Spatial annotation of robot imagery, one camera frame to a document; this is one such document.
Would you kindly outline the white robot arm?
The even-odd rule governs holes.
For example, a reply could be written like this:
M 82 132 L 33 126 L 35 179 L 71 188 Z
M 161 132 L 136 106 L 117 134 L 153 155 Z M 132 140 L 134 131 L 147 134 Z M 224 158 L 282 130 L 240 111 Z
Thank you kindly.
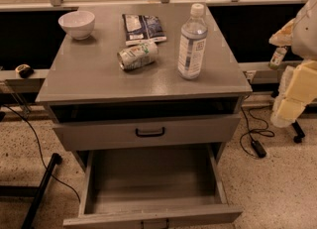
M 308 0 L 269 42 L 279 47 L 290 46 L 303 59 L 297 67 L 286 67 L 272 106 L 271 123 L 284 128 L 294 123 L 317 98 L 317 0 Z

